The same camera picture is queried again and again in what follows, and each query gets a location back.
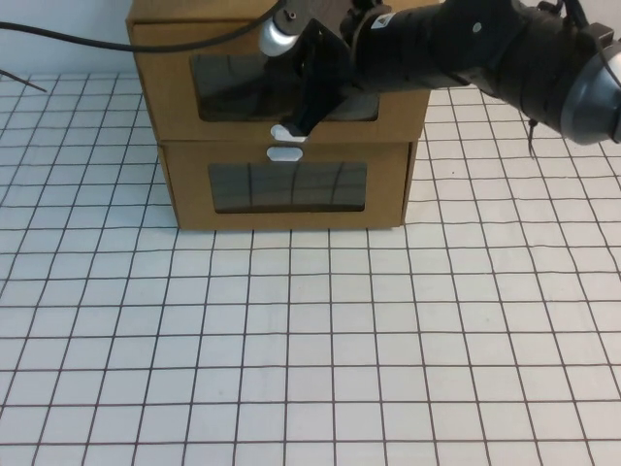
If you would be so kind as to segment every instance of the drawer handle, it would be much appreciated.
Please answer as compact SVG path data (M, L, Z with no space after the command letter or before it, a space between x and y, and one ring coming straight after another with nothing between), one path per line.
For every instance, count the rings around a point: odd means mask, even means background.
M274 139L280 143L305 143L307 141L307 138L303 136L291 136L289 130L281 124L272 126L272 136L274 136Z
M302 160L304 152L300 148L269 148L268 157L273 162L295 163Z

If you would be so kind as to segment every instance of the cable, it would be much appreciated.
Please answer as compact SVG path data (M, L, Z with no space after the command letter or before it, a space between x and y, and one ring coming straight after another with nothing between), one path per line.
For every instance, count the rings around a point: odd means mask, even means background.
M18 83L22 83L23 85L27 85L27 86L32 87L34 89L40 90L42 92L47 92L42 87L39 87L36 84L31 83L30 81L23 80L19 76L16 76L16 75L14 75L12 73L9 73L8 71L0 70L0 76L6 76L10 80L17 81Z
M61 42L68 42L70 44L77 44L79 46L92 47L103 50L116 50L116 51L129 51L133 53L178 53L181 51L190 51L197 49L204 49L207 47L214 47L224 44L226 42L238 39L253 29L262 25L269 18L280 10L286 3L286 0L278 0L277 3L268 10L261 17L253 20L249 24L231 31L227 34L223 34L218 37L206 39L200 42L192 42L187 44L175 44L170 46L128 46L125 44L117 44L112 42L95 41L92 39L85 39L82 37L71 36L69 34L62 34L59 32L50 31L48 29L42 29L40 27L26 26L23 24L16 24L13 22L0 21L0 29L7 31L23 32L25 34L32 34L35 36L47 37Z

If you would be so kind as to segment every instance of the upper drawer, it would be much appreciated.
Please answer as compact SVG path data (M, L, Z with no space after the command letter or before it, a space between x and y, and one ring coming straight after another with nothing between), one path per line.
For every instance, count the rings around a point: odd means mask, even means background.
M136 45L176 44L219 36L243 25L236 21L135 24L130 35ZM297 90L270 80L247 86L261 81L255 79L262 75L260 60L258 31L205 50L137 55L158 140L270 144L272 129L282 115L290 113ZM245 91L230 92L232 83L243 83ZM308 142L416 141L428 99L429 92L416 91L348 101L314 129Z

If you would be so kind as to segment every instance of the transparent window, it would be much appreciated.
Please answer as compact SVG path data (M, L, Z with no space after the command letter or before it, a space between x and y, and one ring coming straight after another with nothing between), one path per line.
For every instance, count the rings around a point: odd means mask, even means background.
M364 163L213 164L209 172L218 214L365 210Z
M290 115L300 79L286 63L268 66L262 54L196 55L191 60L199 114L203 121L279 121ZM377 94L354 96L328 120L375 121Z

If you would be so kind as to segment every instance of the silver cylinder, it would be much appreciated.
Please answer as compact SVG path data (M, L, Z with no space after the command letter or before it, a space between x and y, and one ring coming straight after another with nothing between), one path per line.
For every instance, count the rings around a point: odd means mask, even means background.
M293 49L299 37L282 33L274 20L269 19L263 24L259 38L259 49L268 56L280 56Z

